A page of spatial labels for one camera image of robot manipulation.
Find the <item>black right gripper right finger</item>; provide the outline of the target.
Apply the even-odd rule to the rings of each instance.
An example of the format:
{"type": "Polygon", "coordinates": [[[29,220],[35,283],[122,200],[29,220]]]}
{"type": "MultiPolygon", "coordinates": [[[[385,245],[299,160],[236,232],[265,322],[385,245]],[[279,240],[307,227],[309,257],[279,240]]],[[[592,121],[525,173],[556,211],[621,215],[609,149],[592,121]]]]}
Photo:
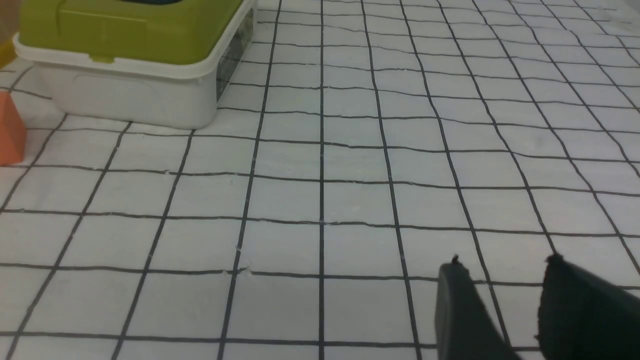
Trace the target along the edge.
{"type": "Polygon", "coordinates": [[[547,360],[637,360],[640,301],[554,254],[546,260],[537,341],[547,360]]]}

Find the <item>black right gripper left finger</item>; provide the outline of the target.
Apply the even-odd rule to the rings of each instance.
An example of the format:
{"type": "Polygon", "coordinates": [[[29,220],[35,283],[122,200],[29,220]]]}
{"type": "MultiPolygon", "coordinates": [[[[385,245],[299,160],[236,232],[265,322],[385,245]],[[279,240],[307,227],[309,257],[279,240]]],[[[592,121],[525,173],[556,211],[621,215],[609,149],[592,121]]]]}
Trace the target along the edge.
{"type": "Polygon", "coordinates": [[[439,360],[520,358],[499,335],[457,255],[439,267],[434,330],[439,360]]]}

